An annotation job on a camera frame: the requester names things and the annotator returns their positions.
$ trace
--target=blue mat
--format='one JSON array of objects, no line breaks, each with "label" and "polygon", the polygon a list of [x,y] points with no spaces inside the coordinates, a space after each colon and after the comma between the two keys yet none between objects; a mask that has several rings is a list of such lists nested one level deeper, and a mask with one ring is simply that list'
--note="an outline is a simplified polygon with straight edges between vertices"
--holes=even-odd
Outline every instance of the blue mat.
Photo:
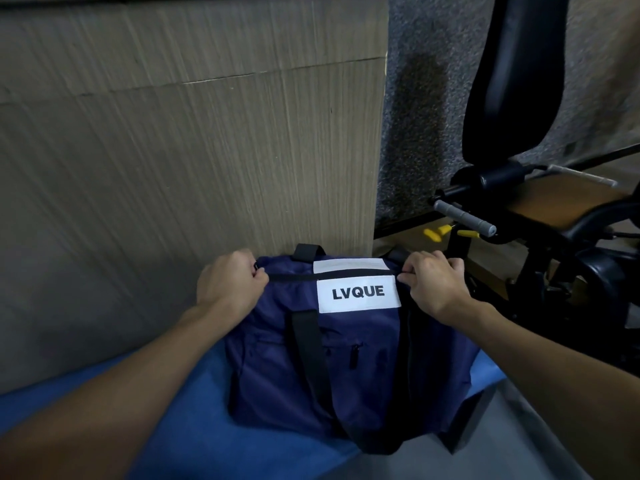
[{"label": "blue mat", "polygon": [[[124,357],[0,396],[0,434]],[[324,442],[235,425],[226,409],[228,374],[220,343],[189,375],[136,460],[131,478],[311,479],[358,453],[345,440]],[[468,396],[504,378],[483,352],[471,376]]]}]

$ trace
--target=person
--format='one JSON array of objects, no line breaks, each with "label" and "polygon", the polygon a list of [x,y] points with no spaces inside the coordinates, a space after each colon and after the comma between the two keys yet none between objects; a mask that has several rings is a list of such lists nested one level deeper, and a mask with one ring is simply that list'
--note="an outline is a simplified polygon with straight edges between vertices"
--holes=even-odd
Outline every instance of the person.
[{"label": "person", "polygon": [[[125,476],[200,357],[262,295],[269,277],[254,263],[247,250],[218,258],[174,327],[7,432],[0,476]],[[471,298],[463,275],[437,251],[411,254],[397,279],[500,366],[593,478],[640,478],[640,379],[510,322]]]}]

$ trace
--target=person's right arm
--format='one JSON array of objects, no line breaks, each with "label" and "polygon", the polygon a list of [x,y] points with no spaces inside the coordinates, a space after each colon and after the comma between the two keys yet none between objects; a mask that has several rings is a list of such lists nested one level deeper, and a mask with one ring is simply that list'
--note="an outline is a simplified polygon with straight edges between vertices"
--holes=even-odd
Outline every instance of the person's right arm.
[{"label": "person's right arm", "polygon": [[640,479],[640,379],[507,320],[469,296],[463,274],[462,260],[422,252],[398,281],[493,359],[594,479]]}]

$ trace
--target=wooden wall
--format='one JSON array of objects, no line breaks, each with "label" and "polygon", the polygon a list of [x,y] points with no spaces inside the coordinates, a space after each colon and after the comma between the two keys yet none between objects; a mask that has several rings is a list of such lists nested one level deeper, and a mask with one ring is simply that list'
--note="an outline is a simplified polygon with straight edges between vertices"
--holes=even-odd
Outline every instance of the wooden wall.
[{"label": "wooden wall", "polygon": [[221,253],[371,252],[386,3],[0,13],[0,392],[146,343]]}]

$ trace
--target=bag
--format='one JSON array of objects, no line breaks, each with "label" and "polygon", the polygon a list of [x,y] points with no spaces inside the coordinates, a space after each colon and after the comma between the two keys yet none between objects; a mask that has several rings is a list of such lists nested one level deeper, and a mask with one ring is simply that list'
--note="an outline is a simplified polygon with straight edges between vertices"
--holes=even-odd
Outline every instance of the bag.
[{"label": "bag", "polygon": [[269,284],[225,339],[232,418],[374,454],[446,431],[479,348],[396,281],[407,256],[332,258],[299,244],[293,256],[258,258]]}]

